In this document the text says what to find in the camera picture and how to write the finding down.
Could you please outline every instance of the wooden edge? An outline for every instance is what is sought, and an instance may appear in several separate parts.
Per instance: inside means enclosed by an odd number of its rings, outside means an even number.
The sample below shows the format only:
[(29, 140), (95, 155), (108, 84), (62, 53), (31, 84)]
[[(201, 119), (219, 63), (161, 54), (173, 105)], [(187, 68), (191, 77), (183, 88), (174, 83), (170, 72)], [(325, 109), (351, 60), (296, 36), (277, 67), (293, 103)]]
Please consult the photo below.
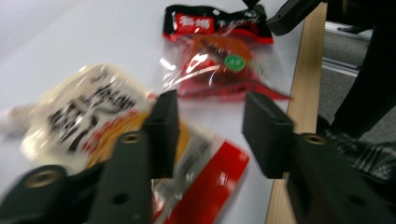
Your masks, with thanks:
[[(318, 98), (327, 5), (320, 4), (304, 22), (294, 72), (288, 116), (295, 122), (296, 133), (314, 133), (317, 125)], [(275, 180), (266, 223), (296, 223), (284, 179)]]

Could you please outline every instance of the green label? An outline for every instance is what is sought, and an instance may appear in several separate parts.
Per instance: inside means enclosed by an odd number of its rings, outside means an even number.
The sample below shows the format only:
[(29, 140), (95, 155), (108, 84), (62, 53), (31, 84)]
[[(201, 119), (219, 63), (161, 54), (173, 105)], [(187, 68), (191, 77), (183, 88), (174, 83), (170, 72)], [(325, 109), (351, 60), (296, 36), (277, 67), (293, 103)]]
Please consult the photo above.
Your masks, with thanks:
[(224, 60), (225, 66), (235, 72), (242, 70), (245, 67), (245, 60), (238, 55), (230, 54)]

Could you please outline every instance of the white tabletop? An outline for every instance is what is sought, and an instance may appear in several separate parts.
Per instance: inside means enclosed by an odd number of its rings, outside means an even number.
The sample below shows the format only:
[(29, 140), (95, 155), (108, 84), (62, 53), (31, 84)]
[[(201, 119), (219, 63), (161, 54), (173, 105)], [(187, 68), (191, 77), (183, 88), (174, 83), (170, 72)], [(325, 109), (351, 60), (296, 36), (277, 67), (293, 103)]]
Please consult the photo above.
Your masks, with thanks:
[[(34, 103), (79, 68), (114, 63), (156, 91), (155, 79), (163, 53), (164, 9), (174, 1), (3, 0), (0, 2), (0, 110)], [(261, 1), (272, 17), (282, 1)], [(189, 0), (234, 12), (241, 0)], [(263, 64), (277, 89), (290, 92), (302, 25), (275, 44), (262, 48)], [(284, 110), (288, 102), (277, 102)], [(181, 102), (183, 118), (229, 138), (251, 155), (243, 135), (244, 103)], [(0, 133), (0, 198), (21, 174), (33, 168), (20, 152), (22, 136)], [(251, 158), (246, 173), (218, 223), (263, 223), (272, 180), (265, 179)]]

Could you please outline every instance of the snack bag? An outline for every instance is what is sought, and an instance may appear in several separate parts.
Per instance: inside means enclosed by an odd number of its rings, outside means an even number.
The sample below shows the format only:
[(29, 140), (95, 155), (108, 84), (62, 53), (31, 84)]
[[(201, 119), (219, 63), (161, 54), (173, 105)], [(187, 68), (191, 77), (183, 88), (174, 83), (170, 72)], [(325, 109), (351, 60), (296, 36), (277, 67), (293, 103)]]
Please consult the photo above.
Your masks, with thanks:
[[(77, 174), (109, 159), (122, 133), (140, 130), (155, 101), (118, 68), (86, 66), (34, 109), (23, 108), (31, 122), (22, 151), (38, 165), (59, 164)], [(244, 173), (248, 154), (185, 120), (179, 129), (174, 178), (152, 180), (154, 221), (213, 222)]]
[(265, 69), (252, 49), (251, 43), (274, 41), (265, 20), (261, 6), (232, 14), (213, 7), (168, 7), (163, 35), (170, 42), (160, 61), (163, 91), (178, 89), (187, 99), (243, 100), (246, 91), (289, 99), (264, 84)]

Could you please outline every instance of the gray floor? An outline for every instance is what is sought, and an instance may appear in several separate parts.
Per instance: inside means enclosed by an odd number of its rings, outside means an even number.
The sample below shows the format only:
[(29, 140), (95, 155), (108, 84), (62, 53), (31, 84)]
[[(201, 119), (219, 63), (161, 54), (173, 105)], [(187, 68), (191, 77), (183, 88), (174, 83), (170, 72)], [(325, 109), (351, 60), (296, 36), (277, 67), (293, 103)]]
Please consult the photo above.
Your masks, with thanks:
[[(361, 65), (367, 47), (368, 41), (326, 32), (323, 57)], [(335, 111), (346, 97), (354, 79), (352, 76), (322, 69), (318, 112), (329, 122), (332, 122)], [(361, 140), (376, 143), (396, 141), (395, 123), (396, 108), (393, 108)]]

